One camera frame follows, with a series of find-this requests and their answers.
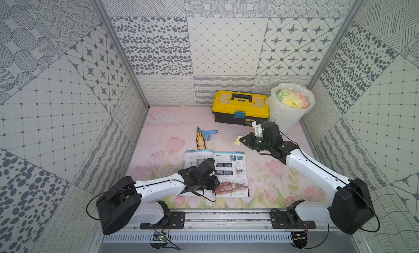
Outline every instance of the robotic arm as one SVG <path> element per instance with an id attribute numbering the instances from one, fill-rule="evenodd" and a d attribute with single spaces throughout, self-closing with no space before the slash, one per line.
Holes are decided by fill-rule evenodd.
<path id="1" fill-rule="evenodd" d="M 253 122 L 255 133 L 240 139 L 250 149 L 269 151 L 284 164 L 309 177 L 329 197 L 332 203 L 298 200 L 287 208 L 287 220 L 291 226 L 298 221 L 320 221 L 335 224 L 347 234 L 354 234 L 374 216 L 373 203 L 366 183 L 342 176 L 314 160 L 292 141 L 283 141 L 278 125 L 274 122 Z"/>
<path id="2" fill-rule="evenodd" d="M 166 227 L 170 210 L 164 201 L 157 200 L 186 192 L 203 196 L 196 192 L 197 188 L 216 190 L 220 182 L 217 176 L 210 176 L 215 171 L 214 162 L 213 158 L 208 158 L 197 167 L 153 180 L 133 181 L 131 176 L 121 178 L 96 202 L 103 234 L 112 234 L 130 221 L 148 223 L 156 228 Z"/>

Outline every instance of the pink floral tablecloth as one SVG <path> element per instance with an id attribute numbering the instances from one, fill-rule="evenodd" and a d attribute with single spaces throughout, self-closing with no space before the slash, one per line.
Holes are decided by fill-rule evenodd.
<path id="1" fill-rule="evenodd" d="M 218 197 L 216 202 L 202 197 L 164 197 L 170 208 L 284 208 L 297 199 L 330 200 L 316 184 L 288 165 L 244 145 L 235 145 L 237 136 L 254 129 L 214 122 L 210 107 L 151 107 L 127 175 L 134 180 L 149 180 L 176 173 L 183 167 L 185 151 L 196 150 L 197 126 L 218 130 L 211 140 L 205 141 L 207 149 L 245 152 L 250 197 Z M 299 124 L 287 136 L 311 155 Z"/>

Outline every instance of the yellow pliers handle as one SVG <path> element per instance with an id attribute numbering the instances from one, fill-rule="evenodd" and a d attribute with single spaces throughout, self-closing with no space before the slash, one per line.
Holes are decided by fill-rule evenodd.
<path id="1" fill-rule="evenodd" d="M 202 140 L 202 146 L 204 147 L 204 149 L 206 149 L 204 137 L 202 136 L 202 133 L 201 133 L 201 130 L 199 129 L 199 127 L 197 127 L 197 129 L 196 129 L 196 146 L 197 146 L 198 150 L 200 150 L 199 139 Z"/>

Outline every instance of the patterned wall tile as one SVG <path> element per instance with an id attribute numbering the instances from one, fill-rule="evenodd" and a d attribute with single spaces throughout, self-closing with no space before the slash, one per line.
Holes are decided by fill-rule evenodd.
<path id="1" fill-rule="evenodd" d="M 419 222 L 419 173 L 402 178 L 391 185 L 407 207 L 413 218 Z"/>
<path id="2" fill-rule="evenodd" d="M 66 56 L 1 106 L 0 145 L 72 180 L 109 113 Z"/>
<path id="3" fill-rule="evenodd" d="M 355 0 L 274 0 L 271 16 L 344 18 Z"/>
<path id="4" fill-rule="evenodd" d="M 399 55 L 344 115 L 391 182 L 419 172 L 418 73 Z"/>
<path id="5" fill-rule="evenodd" d="M 396 55 L 397 52 L 354 22 L 320 79 L 345 113 Z"/>
<path id="6" fill-rule="evenodd" d="M 110 117 L 72 183 L 93 194 L 108 190 L 125 173 L 132 150 L 133 145 Z"/>
<path id="7" fill-rule="evenodd" d="M 271 89 L 278 86 L 279 83 L 297 83 L 307 87 L 312 76 L 256 76 L 253 84 L 252 93 L 271 95 Z"/>
<path id="8" fill-rule="evenodd" d="M 111 17 L 186 16 L 184 0 L 102 0 L 102 2 Z"/>
<path id="9" fill-rule="evenodd" d="M 267 18 L 188 18 L 194 75 L 255 75 Z"/>
<path id="10" fill-rule="evenodd" d="M 99 24 L 90 0 L 26 0 L 63 51 Z"/>
<path id="11" fill-rule="evenodd" d="M 96 224 L 96 220 L 86 214 L 86 205 L 92 198 L 91 193 L 71 185 L 31 252 L 84 252 Z M 97 217 L 94 203 L 88 210 Z"/>
<path id="12" fill-rule="evenodd" d="M 272 0 L 185 0 L 188 17 L 269 17 Z"/>
<path id="13" fill-rule="evenodd" d="M 325 165 L 351 179 L 360 178 L 372 190 L 388 184 L 383 173 L 360 143 L 345 118 L 327 132 L 317 144 Z"/>
<path id="14" fill-rule="evenodd" d="M 186 18 L 111 18 L 136 75 L 191 75 Z"/>
<path id="15" fill-rule="evenodd" d="M 111 116 L 117 121 L 132 145 L 135 145 L 146 115 L 147 108 L 135 85 L 129 80 L 121 99 L 114 106 Z"/>
<path id="16" fill-rule="evenodd" d="M 0 103 L 62 54 L 24 0 L 0 0 Z"/>
<path id="17" fill-rule="evenodd" d="M 65 54 L 105 109 L 112 113 L 112 104 L 121 98 L 128 74 L 102 23 Z"/>
<path id="18" fill-rule="evenodd" d="M 403 48 L 400 55 L 419 67 L 419 33 Z"/>
<path id="19" fill-rule="evenodd" d="M 343 18 L 270 18 L 258 75 L 313 75 Z"/>
<path id="20" fill-rule="evenodd" d="M 400 52 L 419 32 L 419 0 L 366 0 L 355 21 Z"/>
<path id="21" fill-rule="evenodd" d="M 316 103 L 313 109 L 304 115 L 302 119 L 314 145 L 317 145 L 323 136 L 342 117 L 342 113 L 340 113 L 338 107 L 333 103 L 333 100 L 323 87 L 321 81 L 317 81 L 311 91 L 314 94 Z"/>
<path id="22" fill-rule="evenodd" d="M 212 105 L 220 90 L 252 93 L 254 80 L 251 76 L 194 76 L 196 104 Z"/>
<path id="23" fill-rule="evenodd" d="M 391 185 L 370 192 L 375 213 L 381 228 L 376 233 L 366 232 L 374 252 L 413 253 L 419 249 L 419 224 L 402 203 Z M 363 226 L 367 230 L 377 229 L 373 218 Z"/>
<path id="24" fill-rule="evenodd" d="M 137 75 L 149 105 L 196 105 L 193 76 Z"/>
<path id="25" fill-rule="evenodd" d="M 0 158 L 2 250 L 29 252 L 70 183 L 3 149 Z"/>

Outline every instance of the blue latch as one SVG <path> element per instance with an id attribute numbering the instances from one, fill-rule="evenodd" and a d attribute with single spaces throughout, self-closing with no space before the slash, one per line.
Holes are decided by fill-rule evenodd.
<path id="1" fill-rule="evenodd" d="M 234 112 L 234 117 L 236 119 L 244 119 L 244 116 L 246 115 L 246 112 L 242 112 L 242 111 L 236 111 Z"/>

